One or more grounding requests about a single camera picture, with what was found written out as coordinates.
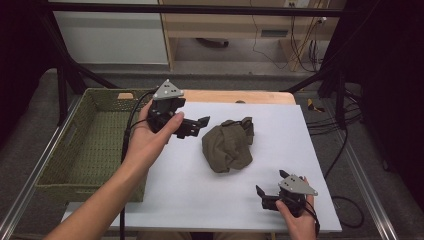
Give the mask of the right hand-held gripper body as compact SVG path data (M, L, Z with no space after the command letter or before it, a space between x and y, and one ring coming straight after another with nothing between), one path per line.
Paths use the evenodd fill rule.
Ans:
M294 217L300 217L303 211L307 211L316 218L314 209L306 207L308 204L306 196L317 196L318 192L297 175L289 175L278 183L280 191L276 196L265 194L265 197L261 199L262 208L277 211L275 202L281 200Z

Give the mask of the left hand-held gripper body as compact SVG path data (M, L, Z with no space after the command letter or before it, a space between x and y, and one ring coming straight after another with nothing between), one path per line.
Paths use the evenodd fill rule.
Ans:
M185 105L184 91L176 87L169 79L165 80L153 94L148 110L147 122L154 133L158 133L175 115L179 108ZM174 134L182 138L183 129L200 129L198 120L183 119Z

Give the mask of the olive green cloth garment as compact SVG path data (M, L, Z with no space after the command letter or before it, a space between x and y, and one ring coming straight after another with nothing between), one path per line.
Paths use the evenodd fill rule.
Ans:
M251 117L240 121L226 120L202 137L202 152L215 173L241 170L253 161L250 152L253 138L254 124Z

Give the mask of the green woven basket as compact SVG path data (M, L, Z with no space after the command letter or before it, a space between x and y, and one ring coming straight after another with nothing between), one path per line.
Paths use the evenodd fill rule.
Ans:
M118 169L124 131L148 103L145 89L85 91L35 187L59 202L84 202Z

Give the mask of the person's right hand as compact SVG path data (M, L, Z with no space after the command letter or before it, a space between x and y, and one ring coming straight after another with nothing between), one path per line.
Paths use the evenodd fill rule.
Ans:
M275 202L278 211L285 220L291 240L316 240L315 219L304 211L298 218L294 217L284 202Z

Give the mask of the person's left hand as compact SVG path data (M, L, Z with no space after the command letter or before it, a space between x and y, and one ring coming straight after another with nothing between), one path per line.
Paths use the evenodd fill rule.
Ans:
M145 105L138 118L141 123L134 127L133 135L129 142L128 151L126 153L123 166L129 170L139 170L143 173L147 172L161 154L165 145L168 143L171 135L180 127L184 113L176 113L157 133L149 128L144 122L148 116L148 110L151 102Z

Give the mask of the white board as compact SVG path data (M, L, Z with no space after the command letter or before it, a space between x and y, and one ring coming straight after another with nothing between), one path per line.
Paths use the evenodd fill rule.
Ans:
M209 117L210 126L250 116L253 161L240 171L215 173L200 137L173 137L150 168L142 202L126 206L129 230L283 232L284 219L265 210L256 190L279 191L280 173L304 176L318 193L315 211L323 233L341 229L299 106L188 102L189 119Z

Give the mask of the yellow and black tape piece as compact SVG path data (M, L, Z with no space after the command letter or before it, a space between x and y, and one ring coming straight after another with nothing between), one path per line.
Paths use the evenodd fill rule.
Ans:
M307 107L308 107L308 110L310 110L310 111L325 112L325 108L323 108L323 107L316 107L314 105L314 102L313 102L313 100L311 98L308 98L307 99Z

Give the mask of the dark object under desk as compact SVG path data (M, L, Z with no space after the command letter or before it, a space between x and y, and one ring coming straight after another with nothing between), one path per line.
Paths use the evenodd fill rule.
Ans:
M229 46L227 40L197 38L197 41L205 47L209 48L226 48Z

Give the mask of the white cabinet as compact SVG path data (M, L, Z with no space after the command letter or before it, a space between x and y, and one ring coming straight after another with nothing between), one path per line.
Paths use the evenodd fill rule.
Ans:
M66 47L78 63L167 64L158 14L54 13Z

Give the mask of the light wooden desk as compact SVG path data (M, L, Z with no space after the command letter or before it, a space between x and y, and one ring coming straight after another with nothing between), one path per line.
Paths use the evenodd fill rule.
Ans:
M158 0L161 5L209 5L271 8L343 9L347 0ZM302 67L310 43L329 41L337 17L164 14L169 39L274 39L280 42L289 69Z

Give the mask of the black metal stand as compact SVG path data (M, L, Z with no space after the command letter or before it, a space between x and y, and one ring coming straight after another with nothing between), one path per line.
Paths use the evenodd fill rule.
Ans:
M118 86L77 63L66 47L53 11L48 6L48 0L35 0L35 3L37 17L44 31L45 42L48 44L48 53L56 64L59 93L58 125L61 126L69 115L67 86L70 86L76 94L83 94L87 89L83 77L109 89L118 89Z
M308 77L306 80L285 89L285 92L296 93L302 88L317 81L321 81L321 85L318 88L318 95L320 98L329 98L331 93L336 93L335 121L342 130L345 130L347 124L345 123L344 113L345 72L343 70L336 67L321 68L317 73Z

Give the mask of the black curtain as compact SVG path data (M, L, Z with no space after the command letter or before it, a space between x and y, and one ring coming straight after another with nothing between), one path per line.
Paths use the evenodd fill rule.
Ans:
M371 132L424 210L424 0L347 0L330 48L362 87Z
M32 0L0 0L0 148L53 62Z

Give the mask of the aluminium rail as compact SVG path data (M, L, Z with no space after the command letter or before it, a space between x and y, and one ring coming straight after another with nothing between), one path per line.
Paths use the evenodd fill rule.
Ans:
M16 197L13 205L0 224L0 240L9 240L12 236L16 226L18 225L23 213L25 212L29 202L34 195L36 180L40 176L40 173L44 168L46 161L50 157L53 148L57 145L59 137L63 135L64 128L68 125L70 116L75 112L75 109L80 101L81 97L76 96L72 99L70 105L66 108L68 111L68 116L63 120L61 125L56 127L48 144L43 150L43 153L40 155L33 170L29 174L29 177Z
M324 100L323 105L326 108L327 114L336 125L335 134L341 146L338 160L343 159L348 164L357 188L380 235L380 239L399 240L398 234L360 161L359 155L349 140L350 133L348 129L342 130L336 123L335 107L329 100Z

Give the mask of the black horizontal frame bar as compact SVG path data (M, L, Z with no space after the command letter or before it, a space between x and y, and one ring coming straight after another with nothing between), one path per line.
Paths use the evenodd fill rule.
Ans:
M165 13L165 14L214 14L214 15L259 15L259 16L304 16L341 17L346 11L316 8L271 8L209 5L153 5L47 2L45 7L52 11L106 12L106 13Z

